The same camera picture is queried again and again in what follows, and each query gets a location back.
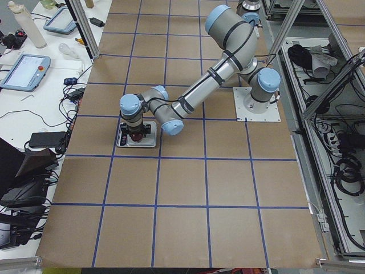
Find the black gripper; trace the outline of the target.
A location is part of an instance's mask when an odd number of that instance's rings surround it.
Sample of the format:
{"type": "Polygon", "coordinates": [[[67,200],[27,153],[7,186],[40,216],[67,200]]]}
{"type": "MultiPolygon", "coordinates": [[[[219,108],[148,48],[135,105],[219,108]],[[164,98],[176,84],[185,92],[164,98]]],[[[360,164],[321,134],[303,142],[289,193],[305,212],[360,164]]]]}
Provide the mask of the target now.
{"type": "Polygon", "coordinates": [[[140,124],[136,127],[132,127],[127,125],[126,123],[120,124],[120,131],[121,134],[124,136],[129,136],[131,133],[143,133],[144,137],[146,137],[147,134],[151,133],[151,125],[150,124],[140,124]]]}

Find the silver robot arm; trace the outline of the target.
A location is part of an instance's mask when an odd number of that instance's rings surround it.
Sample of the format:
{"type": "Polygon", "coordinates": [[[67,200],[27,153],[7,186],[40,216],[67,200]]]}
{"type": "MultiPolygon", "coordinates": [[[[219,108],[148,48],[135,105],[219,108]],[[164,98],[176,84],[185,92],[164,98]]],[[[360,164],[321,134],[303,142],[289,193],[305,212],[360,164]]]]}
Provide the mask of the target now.
{"type": "Polygon", "coordinates": [[[275,69],[263,67],[257,61],[254,28],[258,22],[259,15],[255,12],[238,15],[227,5],[215,7],[206,19],[205,31],[222,49],[221,58],[175,100],[169,100],[163,86],[122,96],[119,103],[124,120],[120,125],[122,135],[140,142],[150,134],[152,127],[143,123],[143,114],[148,111],[166,134],[179,134],[184,118],[234,74],[239,74],[252,88],[244,100],[246,109],[255,114],[264,113],[279,88],[281,77],[275,69]]]}

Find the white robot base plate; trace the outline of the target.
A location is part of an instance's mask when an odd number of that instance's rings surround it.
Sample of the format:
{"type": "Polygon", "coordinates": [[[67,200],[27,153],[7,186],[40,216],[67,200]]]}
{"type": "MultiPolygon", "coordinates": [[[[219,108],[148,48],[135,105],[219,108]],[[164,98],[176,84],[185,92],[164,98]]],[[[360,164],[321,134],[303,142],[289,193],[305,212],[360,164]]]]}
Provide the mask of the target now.
{"type": "Polygon", "coordinates": [[[251,87],[233,87],[236,119],[239,122],[280,122],[281,117],[274,95],[268,102],[255,101],[251,95],[251,87]]]}

